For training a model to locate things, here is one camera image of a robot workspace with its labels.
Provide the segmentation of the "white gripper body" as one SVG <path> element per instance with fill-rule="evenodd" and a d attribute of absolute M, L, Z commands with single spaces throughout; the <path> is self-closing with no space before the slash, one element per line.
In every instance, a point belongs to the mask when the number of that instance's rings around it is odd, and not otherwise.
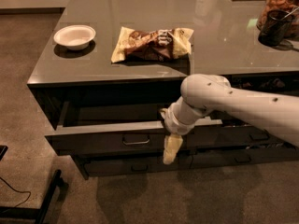
<path fill-rule="evenodd" d="M 170 133 L 187 134 L 195 125 L 196 115 L 186 105 L 170 105 L 165 111 L 164 124 Z"/>

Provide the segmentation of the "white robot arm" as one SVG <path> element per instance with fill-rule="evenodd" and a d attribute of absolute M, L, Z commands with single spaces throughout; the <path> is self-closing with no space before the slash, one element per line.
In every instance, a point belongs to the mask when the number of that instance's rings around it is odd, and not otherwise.
<path fill-rule="evenodd" d="M 174 162 L 182 137 L 197 120 L 213 111 L 224 112 L 299 147 L 298 97 L 235 89 L 223 76 L 194 74 L 182 81 L 178 100 L 161 111 L 169 131 L 164 139 L 164 164 Z"/>

